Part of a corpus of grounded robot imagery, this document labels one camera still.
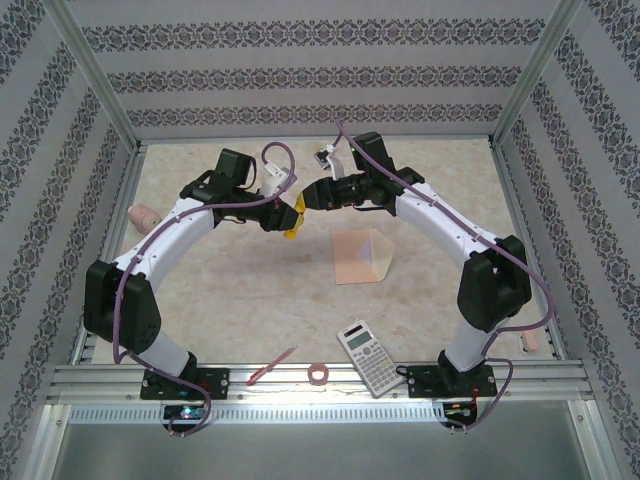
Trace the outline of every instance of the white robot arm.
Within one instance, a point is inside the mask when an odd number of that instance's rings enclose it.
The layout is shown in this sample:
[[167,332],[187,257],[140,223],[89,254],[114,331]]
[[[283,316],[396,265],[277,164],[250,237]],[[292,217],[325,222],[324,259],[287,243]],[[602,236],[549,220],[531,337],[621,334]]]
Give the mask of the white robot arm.
[[[267,169],[271,177],[263,186],[271,191],[283,184],[286,175],[281,175],[280,169],[267,163],[272,167]],[[166,274],[194,243],[216,228],[225,217],[235,217],[241,223],[247,220],[258,222],[267,232],[290,233],[302,223],[301,215],[280,199],[250,208],[237,207],[248,202],[260,203],[271,196],[262,191],[248,192],[240,187],[255,164],[252,157],[223,149],[215,170],[203,173],[185,186],[171,212],[138,245],[110,264],[99,260],[94,262],[86,277],[85,328],[112,342],[116,291],[123,272],[136,257],[137,263],[127,278],[122,296],[119,343],[153,368],[174,377],[193,380],[188,377],[197,370],[195,356],[161,331],[155,292]],[[187,213],[211,204],[229,207]],[[177,221],[167,226],[174,217]],[[150,238],[153,242],[141,255],[143,245]]]
[[[438,364],[443,380],[453,385],[456,377],[467,373],[471,375],[483,364],[483,350],[488,340],[531,299],[528,275],[493,250],[487,249],[478,238],[499,245],[504,251],[526,263],[524,246],[514,236],[500,239],[464,218],[447,205],[429,184],[424,183],[424,178],[414,170],[396,170],[378,133],[365,133],[353,140],[379,166],[446,207],[458,221],[469,227],[469,231],[474,232],[471,235],[435,204],[405,190],[375,169],[355,148],[351,149],[355,164],[363,173],[337,178],[336,169],[331,165],[333,177],[312,183],[298,199],[299,204],[314,210],[334,210],[348,205],[355,207],[371,201],[379,209],[387,210],[391,215],[425,233],[449,255],[462,271],[457,300],[465,321],[461,323],[453,341],[440,354]],[[331,158],[333,163],[336,162],[330,147],[327,145],[316,154],[316,159],[323,168],[324,164],[320,159]]]
[[[439,198],[429,184],[417,184],[415,188],[443,204],[449,211],[456,214],[464,223],[473,228],[479,236],[490,242],[495,242],[497,235],[480,228],[463,217],[453,207]],[[485,250],[475,238],[453,223],[441,210],[429,206],[412,192],[405,192],[397,197],[396,215],[431,238],[438,247],[449,255],[460,271],[464,269],[465,262],[471,258],[473,253]],[[462,322],[453,341],[445,350],[447,359],[459,372],[471,370],[484,361],[481,352],[489,337],[493,335],[496,328],[502,327],[507,322],[508,318],[499,322],[490,332],[484,332],[467,322]]]

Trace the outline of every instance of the aluminum frame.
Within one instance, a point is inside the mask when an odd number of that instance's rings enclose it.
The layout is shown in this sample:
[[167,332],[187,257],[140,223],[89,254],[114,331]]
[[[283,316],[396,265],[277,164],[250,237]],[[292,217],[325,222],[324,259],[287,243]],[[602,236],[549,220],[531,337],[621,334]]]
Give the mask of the aluminum frame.
[[[118,132],[126,139],[129,150],[134,151],[136,154],[126,174],[126,185],[121,197],[118,199],[112,218],[112,225],[108,233],[107,247],[101,257],[103,260],[111,260],[115,257],[124,236],[126,209],[135,196],[147,146],[152,144],[215,142],[220,140],[161,139],[141,142],[99,62],[88,46],[86,39],[82,36],[81,29],[73,18],[69,7],[64,0],[45,0],[44,4],[78,60],[81,69],[87,75],[89,83],[96,90],[101,103],[107,109]],[[527,62],[523,74],[514,87],[491,136],[496,171],[505,192],[505,198],[516,232],[520,238],[524,239],[529,249],[531,248],[531,240],[528,238],[522,214],[514,204],[513,187],[504,171],[504,159],[502,159],[499,148],[495,147],[499,147],[506,137],[579,4],[579,0],[559,0],[541,41]],[[470,137],[467,135],[438,135],[429,136],[429,138],[461,139]],[[292,139],[301,140],[304,138],[294,137]],[[535,262],[532,263],[534,263],[532,266],[539,271]],[[541,301],[539,290],[534,289],[534,293],[538,304],[544,305]],[[564,360],[566,359],[566,353],[554,320],[550,322],[549,335],[560,360],[514,362],[514,379],[503,401],[551,399],[568,402],[580,447],[583,450],[592,477],[598,479],[621,478],[582,363],[580,361]],[[93,405],[98,408],[111,408],[118,405],[141,408],[145,405],[151,405],[149,408],[157,409],[159,405],[159,402],[143,402],[139,398],[139,388],[143,375],[141,367],[129,365],[78,365],[83,359],[87,337],[87,332],[83,328],[73,352],[72,365],[59,366],[55,370],[46,400],[47,404],[40,418],[35,442],[27,460],[24,472],[25,479],[51,478],[64,432],[74,408],[86,407],[87,405]],[[306,368],[308,364],[280,365],[254,387],[247,387],[244,383],[251,372],[261,365],[224,366],[232,370],[231,383],[229,385],[230,399],[224,402],[214,402],[216,408],[221,408],[223,405],[231,405],[237,408],[251,408],[256,405],[265,408],[276,408],[275,405],[280,404],[278,408],[286,410],[287,408],[294,408],[298,405],[298,402],[304,400],[314,405],[341,407],[375,405],[377,409],[390,412],[394,406],[434,403],[430,400],[408,399],[406,387],[403,388],[402,386],[385,396],[384,399],[375,400],[369,395],[351,364],[328,365],[332,372],[330,383],[325,387],[312,387],[307,383]],[[506,367],[495,365],[494,368],[495,378],[498,387],[500,387],[506,376]]]

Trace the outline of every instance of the striped wallpaper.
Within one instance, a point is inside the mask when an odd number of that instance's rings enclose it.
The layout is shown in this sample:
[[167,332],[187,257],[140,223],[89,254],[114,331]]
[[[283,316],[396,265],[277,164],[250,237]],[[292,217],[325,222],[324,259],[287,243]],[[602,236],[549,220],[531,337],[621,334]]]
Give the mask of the striped wallpaper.
[[129,154],[37,1],[0,1],[0,478],[20,474]]
[[637,6],[582,4],[503,149],[564,342],[640,478]]
[[488,134],[555,3],[71,6],[140,137],[153,139],[328,134],[335,117],[390,134]]

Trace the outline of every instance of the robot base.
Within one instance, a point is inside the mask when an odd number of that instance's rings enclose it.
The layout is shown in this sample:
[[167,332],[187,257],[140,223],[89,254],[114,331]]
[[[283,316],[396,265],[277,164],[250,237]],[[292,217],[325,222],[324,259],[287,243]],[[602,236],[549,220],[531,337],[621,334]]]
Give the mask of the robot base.
[[[228,368],[198,368],[195,379],[189,379],[209,392],[211,400],[226,400],[229,391]],[[179,385],[156,373],[146,370],[140,389],[142,400],[179,400],[197,402],[204,400],[197,390]]]
[[413,365],[406,367],[403,375],[409,384],[409,398],[472,397],[474,389],[477,397],[495,397],[498,393],[491,366],[480,364],[460,373],[448,362],[444,352],[438,358],[438,365]]

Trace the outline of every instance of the pink marker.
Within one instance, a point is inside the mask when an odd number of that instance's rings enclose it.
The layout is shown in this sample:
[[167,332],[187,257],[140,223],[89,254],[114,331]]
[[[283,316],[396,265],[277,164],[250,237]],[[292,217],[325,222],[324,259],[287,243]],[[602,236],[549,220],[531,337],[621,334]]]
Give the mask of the pink marker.
[[262,368],[258,369],[256,371],[256,373],[251,375],[251,377],[249,378],[249,381],[247,382],[247,385],[249,385],[249,386],[255,385],[255,383],[263,377],[263,375],[265,375],[266,373],[268,373],[271,370],[273,370],[273,367],[275,367],[277,364],[282,362],[282,360],[284,360],[289,355],[291,355],[293,352],[295,352],[296,348],[298,348],[297,345],[291,347],[290,349],[288,349],[284,353],[282,353],[278,358],[276,358],[269,365],[267,365],[266,367],[262,367]]

